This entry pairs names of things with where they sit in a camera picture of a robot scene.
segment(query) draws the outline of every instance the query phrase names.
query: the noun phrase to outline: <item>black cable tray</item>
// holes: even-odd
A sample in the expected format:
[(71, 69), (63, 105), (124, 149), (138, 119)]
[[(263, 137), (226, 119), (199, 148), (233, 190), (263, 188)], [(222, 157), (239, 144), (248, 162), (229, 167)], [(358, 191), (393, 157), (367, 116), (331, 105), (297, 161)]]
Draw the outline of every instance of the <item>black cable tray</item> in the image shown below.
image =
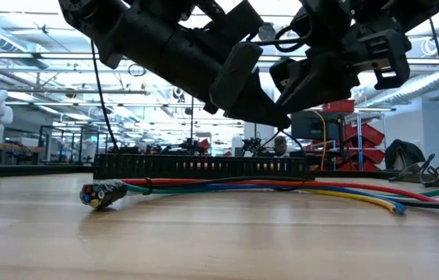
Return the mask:
[(214, 156), (95, 156), (93, 179), (121, 178), (189, 178), (220, 179), (240, 176), (307, 176), (302, 158), (246, 158)]

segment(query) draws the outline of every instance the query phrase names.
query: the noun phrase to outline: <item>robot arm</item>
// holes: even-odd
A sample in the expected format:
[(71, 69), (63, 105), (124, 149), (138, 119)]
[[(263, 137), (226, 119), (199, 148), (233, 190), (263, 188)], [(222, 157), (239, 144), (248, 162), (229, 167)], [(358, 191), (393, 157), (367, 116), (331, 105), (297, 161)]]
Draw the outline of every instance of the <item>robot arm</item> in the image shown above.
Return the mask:
[[(405, 33), (439, 12), (439, 0), (300, 1), (284, 29), (301, 37), (291, 50), (281, 42), (241, 42), (263, 25), (246, 0), (228, 13), (213, 0), (59, 3), (68, 24), (95, 42), (105, 65), (116, 68), (125, 56), (203, 101), (211, 114), (222, 109), (226, 117), (277, 128), (290, 126), (288, 113), (348, 98), (364, 70), (374, 70), (377, 89), (401, 86), (409, 78)], [(212, 21), (203, 28), (180, 25), (195, 7)], [(280, 51), (310, 47), (307, 59), (271, 67), (282, 93), (276, 103), (263, 92), (255, 67), (260, 46), (270, 44)]]

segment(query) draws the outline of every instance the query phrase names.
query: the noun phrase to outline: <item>ceiling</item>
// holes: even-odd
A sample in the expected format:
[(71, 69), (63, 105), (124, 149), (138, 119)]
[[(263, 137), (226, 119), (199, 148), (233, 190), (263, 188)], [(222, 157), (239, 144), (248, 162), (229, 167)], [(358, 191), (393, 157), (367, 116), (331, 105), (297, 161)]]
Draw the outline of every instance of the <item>ceiling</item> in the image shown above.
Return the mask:
[[(226, 11), (232, 9), (239, 1), (217, 0)], [(298, 0), (250, 0), (249, 2), (266, 22), (274, 23), (276, 26), (287, 25), (293, 14), (300, 8)], [(208, 21), (209, 19), (196, 9), (189, 21), (182, 24), (187, 27), (200, 27)], [(439, 30), (439, 14), (433, 18), (433, 21)], [(66, 57), (69, 53), (90, 53), (88, 38), (64, 21), (57, 0), (0, 0), (0, 36), (13, 42), (25, 52), (65, 53)], [(411, 30), (409, 36), (413, 41), (413, 49), (408, 53), (409, 58), (435, 58), (434, 54), (429, 53), (433, 46), (428, 41), (430, 36), (428, 23), (423, 23)], [(305, 50), (301, 48), (290, 55), (304, 55)], [(277, 56), (279, 54), (274, 48), (266, 47), (263, 55)], [(0, 71), (13, 75), (13, 77), (7, 77), (0, 72), (0, 82), (9, 88), (17, 89), (16, 97), (52, 103), (100, 102), (98, 95), (94, 92), (97, 89), (96, 79), (93, 73), (93, 63), (89, 58), (42, 60), (39, 63), (45, 64), (46, 67), (40, 70), (37, 65), (20, 63), (15, 59), (0, 59)], [(142, 136), (139, 133), (147, 131), (152, 132), (155, 138), (173, 142), (190, 135), (191, 116), (186, 108), (191, 107), (191, 97), (185, 93), (184, 102), (174, 98), (176, 88), (152, 73), (147, 72), (141, 77), (129, 75), (128, 67), (132, 64), (130, 61), (122, 61), (116, 71), (109, 71), (110, 69), (103, 65), (99, 66), (104, 91), (113, 93), (104, 95), (105, 102), (135, 104), (131, 107), (111, 107), (113, 118), (118, 122), (127, 123), (124, 125), (127, 131), (138, 132), (133, 134), (135, 136)], [(262, 72), (267, 72), (270, 64), (260, 65)], [(422, 73), (439, 70), (438, 67), (418, 67), (418, 69)], [(261, 80), (264, 87), (273, 87), (268, 73), (262, 73)], [(362, 86), (375, 83), (372, 73), (361, 74), (360, 80)], [(40, 91), (39, 93), (20, 94), (21, 89), (31, 89), (31, 84), (37, 85), (38, 83), (43, 86), (43, 89), (58, 91), (56, 93)], [(68, 93), (68, 89), (84, 90), (87, 93), (78, 93), (73, 96), (62, 92), (65, 90)], [(275, 92), (274, 97), (277, 98), (279, 93)], [(70, 106), (51, 106), (49, 108), (65, 114), (84, 114), (95, 121), (101, 121), (97, 107), (87, 106), (73, 109)], [(212, 132), (214, 138), (225, 142), (230, 142), (235, 134), (243, 133), (243, 122), (226, 119), (221, 113), (207, 114), (201, 110), (201, 103), (197, 100), (195, 100), (194, 107), (194, 122), (196, 122), (196, 131)]]

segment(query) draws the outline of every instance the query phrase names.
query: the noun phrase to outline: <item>ceiling duct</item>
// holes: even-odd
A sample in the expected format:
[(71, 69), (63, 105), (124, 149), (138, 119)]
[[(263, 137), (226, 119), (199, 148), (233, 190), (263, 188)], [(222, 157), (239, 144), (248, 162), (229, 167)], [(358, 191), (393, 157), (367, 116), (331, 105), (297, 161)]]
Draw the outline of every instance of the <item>ceiling duct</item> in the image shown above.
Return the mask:
[[(26, 48), (21, 47), (17, 43), (11, 41), (9, 38), (3, 36), (0, 34), (0, 49), (8, 52), (25, 52)], [(37, 67), (39, 69), (46, 69), (48, 68), (48, 65), (45, 63), (35, 59), (35, 58), (20, 58), (16, 59), (16, 63), (18, 65), (24, 65), (24, 66), (33, 66)]]
[(387, 103), (388, 105), (403, 103), (422, 96), (433, 90), (439, 89), (439, 72), (423, 77), (423, 79), (412, 79), (412, 82), (405, 83), (399, 89), (387, 89), (375, 98), (368, 100), (361, 107), (375, 107)]

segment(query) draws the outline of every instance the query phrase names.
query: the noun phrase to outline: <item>table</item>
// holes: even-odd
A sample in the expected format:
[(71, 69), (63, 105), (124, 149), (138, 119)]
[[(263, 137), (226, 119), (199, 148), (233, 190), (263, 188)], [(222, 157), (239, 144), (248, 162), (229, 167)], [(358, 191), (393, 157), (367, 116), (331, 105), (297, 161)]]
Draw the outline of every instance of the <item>table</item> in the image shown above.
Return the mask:
[(238, 191), (93, 212), (78, 198), (90, 181), (0, 179), (0, 279), (439, 279), (439, 211), (398, 217), (344, 198)]

